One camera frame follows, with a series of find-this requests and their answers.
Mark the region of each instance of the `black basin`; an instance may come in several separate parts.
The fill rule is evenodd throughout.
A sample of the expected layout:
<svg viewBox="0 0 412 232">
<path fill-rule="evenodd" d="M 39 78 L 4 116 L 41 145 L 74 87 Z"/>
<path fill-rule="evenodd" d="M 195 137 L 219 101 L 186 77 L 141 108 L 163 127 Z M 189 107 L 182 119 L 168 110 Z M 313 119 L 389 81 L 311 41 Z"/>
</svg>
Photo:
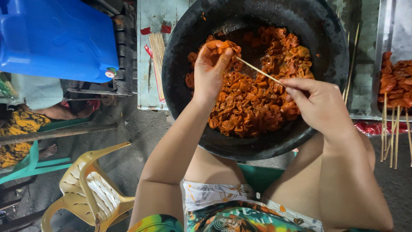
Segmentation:
<svg viewBox="0 0 412 232">
<path fill-rule="evenodd" d="M 334 83 L 343 91 L 349 69 L 347 38 L 324 0 L 198 0 L 177 23 L 164 54 L 163 91 L 174 119 L 190 101 L 185 84 L 190 71 L 187 55 L 197 51 L 210 34 L 262 25 L 286 27 L 298 36 L 300 44 L 310 50 L 315 78 Z M 199 145 L 218 156 L 259 160 L 291 151 L 315 132 L 301 117 L 257 138 L 226 137 L 205 125 Z"/>
</svg>

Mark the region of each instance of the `bare foot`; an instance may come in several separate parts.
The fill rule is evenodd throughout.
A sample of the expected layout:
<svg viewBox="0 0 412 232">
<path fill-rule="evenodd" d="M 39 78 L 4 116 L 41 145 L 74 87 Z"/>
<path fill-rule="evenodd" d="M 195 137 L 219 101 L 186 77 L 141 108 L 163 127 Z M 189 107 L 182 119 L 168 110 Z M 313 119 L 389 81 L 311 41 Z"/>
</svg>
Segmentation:
<svg viewBox="0 0 412 232">
<path fill-rule="evenodd" d="M 79 118 L 87 118 L 90 116 L 90 114 L 93 113 L 93 105 L 90 103 L 87 103 L 87 106 L 85 109 L 83 109 L 82 111 L 80 111 L 77 116 Z"/>
<path fill-rule="evenodd" d="M 57 152 L 57 145 L 53 144 L 51 146 L 49 146 L 48 148 L 45 148 L 43 150 L 40 151 L 39 153 L 39 158 L 47 158 L 49 156 L 54 155 Z"/>
</svg>

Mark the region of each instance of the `person's lap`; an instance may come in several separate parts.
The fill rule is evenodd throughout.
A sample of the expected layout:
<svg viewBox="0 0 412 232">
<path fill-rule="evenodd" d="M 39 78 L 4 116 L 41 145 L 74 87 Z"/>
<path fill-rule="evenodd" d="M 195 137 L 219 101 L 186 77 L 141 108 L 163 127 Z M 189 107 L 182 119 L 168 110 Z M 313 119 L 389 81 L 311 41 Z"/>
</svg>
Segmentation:
<svg viewBox="0 0 412 232">
<path fill-rule="evenodd" d="M 371 169 L 375 152 L 362 134 Z M 317 133 L 299 147 L 299 152 L 283 175 L 262 194 L 267 199 L 305 216 L 321 220 L 318 206 L 319 175 L 322 164 L 323 135 Z M 210 154 L 198 147 L 185 175 L 185 181 L 203 184 L 240 185 L 246 180 L 236 161 Z"/>
</svg>

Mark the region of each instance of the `floral shorts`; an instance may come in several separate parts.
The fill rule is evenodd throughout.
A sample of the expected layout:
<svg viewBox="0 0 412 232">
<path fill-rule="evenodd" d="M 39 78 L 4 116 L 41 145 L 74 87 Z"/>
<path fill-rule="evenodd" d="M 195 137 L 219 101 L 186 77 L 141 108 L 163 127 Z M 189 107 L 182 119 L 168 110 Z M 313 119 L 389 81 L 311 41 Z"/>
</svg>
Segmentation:
<svg viewBox="0 0 412 232">
<path fill-rule="evenodd" d="M 186 210 L 185 214 L 191 221 L 198 220 L 197 215 L 202 215 L 202 210 L 207 208 L 210 210 L 213 205 L 224 205 L 229 201 L 240 201 L 252 203 L 266 207 L 275 211 L 282 216 L 284 220 L 307 228 L 310 231 L 323 232 L 322 222 L 300 213 L 285 208 L 276 202 L 269 199 L 256 199 L 256 194 L 252 187 L 245 185 L 220 185 L 220 184 L 201 184 L 190 181 L 184 181 L 186 195 Z"/>
</svg>

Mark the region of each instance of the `blue water jug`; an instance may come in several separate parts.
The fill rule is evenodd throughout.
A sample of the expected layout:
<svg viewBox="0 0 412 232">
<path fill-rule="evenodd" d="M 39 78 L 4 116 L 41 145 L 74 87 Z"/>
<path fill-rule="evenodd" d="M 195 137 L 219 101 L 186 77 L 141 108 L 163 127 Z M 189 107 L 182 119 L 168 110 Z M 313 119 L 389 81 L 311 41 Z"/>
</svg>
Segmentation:
<svg viewBox="0 0 412 232">
<path fill-rule="evenodd" d="M 111 18 L 80 0 L 0 0 L 0 11 L 0 71 L 103 83 L 119 69 Z"/>
</svg>

